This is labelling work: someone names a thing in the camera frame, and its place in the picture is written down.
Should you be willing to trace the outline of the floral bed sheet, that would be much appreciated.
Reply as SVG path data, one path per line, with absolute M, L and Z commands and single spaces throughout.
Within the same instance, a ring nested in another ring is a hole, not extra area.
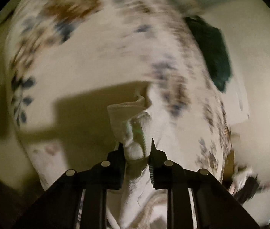
M 229 151 L 224 105 L 199 47 L 166 0 L 21 0 L 5 48 L 6 89 L 17 137 L 49 188 L 78 170 L 74 106 L 83 96 L 155 93 L 196 117 L 192 167 L 218 180 Z

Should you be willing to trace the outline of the white pants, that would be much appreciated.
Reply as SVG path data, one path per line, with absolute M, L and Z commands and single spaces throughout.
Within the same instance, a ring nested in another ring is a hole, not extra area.
M 155 93 L 118 97 L 94 94 L 74 106 L 80 142 L 73 165 L 87 170 L 123 144 L 126 174 L 121 191 L 109 194 L 107 218 L 114 228 L 166 228 L 167 192 L 150 182 L 152 145 L 183 167 L 192 167 L 192 135 L 196 117 L 185 109 L 178 116 Z

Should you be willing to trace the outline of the dark green folded cloth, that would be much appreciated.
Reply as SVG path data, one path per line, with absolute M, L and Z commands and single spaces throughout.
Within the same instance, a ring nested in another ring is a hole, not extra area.
M 204 57 L 211 80 L 222 93 L 232 76 L 229 54 L 220 29 L 211 26 L 198 15 L 184 17 Z

